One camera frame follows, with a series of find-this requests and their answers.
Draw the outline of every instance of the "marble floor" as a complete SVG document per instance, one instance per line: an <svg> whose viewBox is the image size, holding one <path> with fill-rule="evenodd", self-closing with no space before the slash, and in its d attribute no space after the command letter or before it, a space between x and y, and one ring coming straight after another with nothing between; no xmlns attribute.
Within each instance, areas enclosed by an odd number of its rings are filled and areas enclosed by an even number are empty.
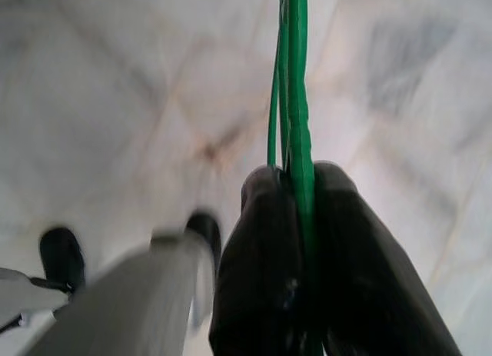
<svg viewBox="0 0 492 356"><path fill-rule="evenodd" d="M355 180L474 356L492 353L491 3L309 0L313 157ZM266 160L277 16L278 0L0 0L0 266L41 275L59 222L89 279L197 206L227 239ZM185 354L211 354L205 335Z"/></svg>

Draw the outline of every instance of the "green rope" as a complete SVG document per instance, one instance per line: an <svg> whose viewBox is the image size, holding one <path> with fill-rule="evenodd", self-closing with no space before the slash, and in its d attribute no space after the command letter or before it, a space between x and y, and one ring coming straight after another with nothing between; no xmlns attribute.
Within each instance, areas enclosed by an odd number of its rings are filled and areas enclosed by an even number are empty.
<svg viewBox="0 0 492 356"><path fill-rule="evenodd" d="M304 76L308 45L308 0L280 0L268 126L268 164L275 164L277 104L280 102L282 166L289 172L297 202L311 302L317 303L317 236L314 226L314 166ZM305 353L322 355L321 337L307 333Z"/></svg>
<svg viewBox="0 0 492 356"><path fill-rule="evenodd" d="M288 59L289 59L289 25L288 25L288 0L280 0L279 39L278 39L278 78L280 81L280 134L282 168L287 170L288 166Z"/></svg>
<svg viewBox="0 0 492 356"><path fill-rule="evenodd" d="M277 38L277 54L275 55L274 78L271 84L270 118L268 119L267 164L276 165L277 159L277 102L278 102L278 50L280 32Z"/></svg>

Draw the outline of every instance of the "white marble tile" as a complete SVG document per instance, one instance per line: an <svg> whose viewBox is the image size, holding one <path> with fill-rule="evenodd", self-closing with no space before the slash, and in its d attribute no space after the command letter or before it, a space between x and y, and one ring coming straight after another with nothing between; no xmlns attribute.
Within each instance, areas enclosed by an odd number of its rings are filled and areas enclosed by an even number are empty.
<svg viewBox="0 0 492 356"><path fill-rule="evenodd" d="M191 45L191 33L131 0L59 1L65 15L90 32L159 107Z"/></svg>
<svg viewBox="0 0 492 356"><path fill-rule="evenodd" d="M144 190L135 183L102 190L53 217L78 237L89 280L134 250L148 247L154 225L141 204Z"/></svg>
<svg viewBox="0 0 492 356"><path fill-rule="evenodd" d="M0 245L0 267L20 271L28 276L44 276L39 256L39 237L44 225L29 216L22 233L13 235Z"/></svg>
<svg viewBox="0 0 492 356"><path fill-rule="evenodd" d="M329 85L309 88L307 103L313 160L348 166L365 142L374 119L362 104L337 95Z"/></svg>
<svg viewBox="0 0 492 356"><path fill-rule="evenodd" d="M264 0L135 0L171 17L197 34L212 35L245 47Z"/></svg>
<svg viewBox="0 0 492 356"><path fill-rule="evenodd" d="M492 0L425 0L436 8L454 15L460 20L490 29L492 14L490 3Z"/></svg>
<svg viewBox="0 0 492 356"><path fill-rule="evenodd" d="M492 263L455 271L432 291L434 302L463 354L486 356L492 349Z"/></svg>
<svg viewBox="0 0 492 356"><path fill-rule="evenodd" d="M445 193L428 184L421 170L382 146L378 138L368 142L347 171L427 282L444 250L456 208Z"/></svg>
<svg viewBox="0 0 492 356"><path fill-rule="evenodd" d="M331 19L338 0L307 0L307 75L314 72L327 43ZM268 0L261 25L253 41L253 50L274 63L278 33L279 1Z"/></svg>
<svg viewBox="0 0 492 356"><path fill-rule="evenodd" d="M370 109L391 117L404 117L416 91L451 40L454 22L432 16L386 17L371 29L366 50L366 92Z"/></svg>
<svg viewBox="0 0 492 356"><path fill-rule="evenodd" d="M260 128L252 129L221 146L217 158L193 154L146 176L140 202L146 220L157 227L180 227L193 210L205 208L218 217L225 243L239 217L242 183L266 160L266 136L261 134Z"/></svg>
<svg viewBox="0 0 492 356"><path fill-rule="evenodd" d="M379 147L416 171L422 188L436 192L455 211L462 211L480 171L481 159L453 152L440 138L414 123L380 123Z"/></svg>
<svg viewBox="0 0 492 356"><path fill-rule="evenodd" d="M371 28L378 20L401 14L401 5L398 0L338 0L314 79L338 82L362 97Z"/></svg>
<svg viewBox="0 0 492 356"><path fill-rule="evenodd" d="M193 132L178 101L172 99L162 112L140 166L140 175L156 174L191 160L200 148L200 138Z"/></svg>
<svg viewBox="0 0 492 356"><path fill-rule="evenodd" d="M468 198L467 204L460 212L460 219L443 257L436 280L450 272L465 270L482 265L490 258L492 252L492 164L486 163L480 170Z"/></svg>
<svg viewBox="0 0 492 356"><path fill-rule="evenodd" d="M0 173L37 214L116 182L107 170L155 117L114 62L56 19L3 98Z"/></svg>
<svg viewBox="0 0 492 356"><path fill-rule="evenodd" d="M27 229L32 215L16 191L0 177L0 245Z"/></svg>
<svg viewBox="0 0 492 356"><path fill-rule="evenodd" d="M492 41L462 25L426 74L406 116L456 153L490 151Z"/></svg>
<svg viewBox="0 0 492 356"><path fill-rule="evenodd" d="M271 77L270 66L254 55L202 41L184 67L177 96L193 129L218 141L266 110Z"/></svg>
<svg viewBox="0 0 492 356"><path fill-rule="evenodd" d="M0 12L0 101L34 41L36 31L42 26L43 18L43 14L34 9L14 7Z"/></svg>

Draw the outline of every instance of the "shoe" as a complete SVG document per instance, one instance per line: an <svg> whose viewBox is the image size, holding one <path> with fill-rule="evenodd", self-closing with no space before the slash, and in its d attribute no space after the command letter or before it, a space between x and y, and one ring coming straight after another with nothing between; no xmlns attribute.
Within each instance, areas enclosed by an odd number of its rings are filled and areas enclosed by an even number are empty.
<svg viewBox="0 0 492 356"><path fill-rule="evenodd" d="M70 229L60 226L44 233L39 254L48 281L66 285L71 294L85 285L84 258Z"/></svg>
<svg viewBox="0 0 492 356"><path fill-rule="evenodd" d="M221 232L215 218L205 211L196 211L188 219L186 228L206 240L214 256L214 269L217 274L221 261L222 242Z"/></svg>

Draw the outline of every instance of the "black shoe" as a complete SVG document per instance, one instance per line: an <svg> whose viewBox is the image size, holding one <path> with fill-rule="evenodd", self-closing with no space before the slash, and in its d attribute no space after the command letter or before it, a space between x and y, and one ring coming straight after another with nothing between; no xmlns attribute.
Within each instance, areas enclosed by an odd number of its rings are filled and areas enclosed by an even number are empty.
<svg viewBox="0 0 492 356"><path fill-rule="evenodd" d="M85 285L84 258L70 229L55 227L44 233L39 254L48 281L66 285L71 294Z"/></svg>
<svg viewBox="0 0 492 356"><path fill-rule="evenodd" d="M214 268L215 274L217 274L221 261L222 243L221 232L215 218L205 211L196 211L188 219L186 228L196 232L206 240L214 255Z"/></svg>

